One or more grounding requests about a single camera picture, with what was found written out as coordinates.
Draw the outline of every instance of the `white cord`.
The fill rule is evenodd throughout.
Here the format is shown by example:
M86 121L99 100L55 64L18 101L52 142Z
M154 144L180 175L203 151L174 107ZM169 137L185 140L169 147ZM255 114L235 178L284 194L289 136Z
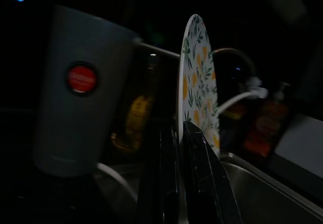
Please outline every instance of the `white cord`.
M241 93L241 94L238 94L238 95L232 97L231 99L229 99L228 101L224 102L222 105L219 106L218 115L221 115L227 108L232 106L234 103L236 103L244 98L250 97L254 94L255 94L254 92L244 92L244 93Z
M116 181L118 181L128 191L128 193L131 195L134 201L137 202L138 195L136 194L134 189L130 186L130 184L117 171L100 162L97 164L97 168L105 172L107 175L110 175Z

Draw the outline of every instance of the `floral plate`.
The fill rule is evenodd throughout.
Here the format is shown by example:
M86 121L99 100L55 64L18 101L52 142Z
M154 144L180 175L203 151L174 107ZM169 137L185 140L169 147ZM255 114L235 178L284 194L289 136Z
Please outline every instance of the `floral plate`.
M219 118L216 73L205 25L199 15L189 19L182 44L178 77L178 138L183 121L191 121L219 154Z

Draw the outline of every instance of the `gray tumbler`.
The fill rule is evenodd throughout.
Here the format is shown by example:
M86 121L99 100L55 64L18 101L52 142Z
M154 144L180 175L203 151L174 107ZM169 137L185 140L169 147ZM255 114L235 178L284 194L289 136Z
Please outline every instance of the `gray tumbler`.
M57 6L34 146L34 163L59 177L90 173L127 77L137 34Z

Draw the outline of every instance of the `kitchen sink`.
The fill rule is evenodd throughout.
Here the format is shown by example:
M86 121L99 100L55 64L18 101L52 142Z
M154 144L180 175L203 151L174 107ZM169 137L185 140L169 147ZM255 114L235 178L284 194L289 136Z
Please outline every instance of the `kitchen sink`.
M323 209L232 153L221 154L245 224L323 223Z

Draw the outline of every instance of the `red circular label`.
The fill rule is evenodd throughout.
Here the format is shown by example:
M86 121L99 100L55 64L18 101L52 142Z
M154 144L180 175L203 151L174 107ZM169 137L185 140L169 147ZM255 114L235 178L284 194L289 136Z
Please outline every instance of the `red circular label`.
M87 93L96 86L96 74L93 69L86 66L75 66L68 72L68 84L78 93Z

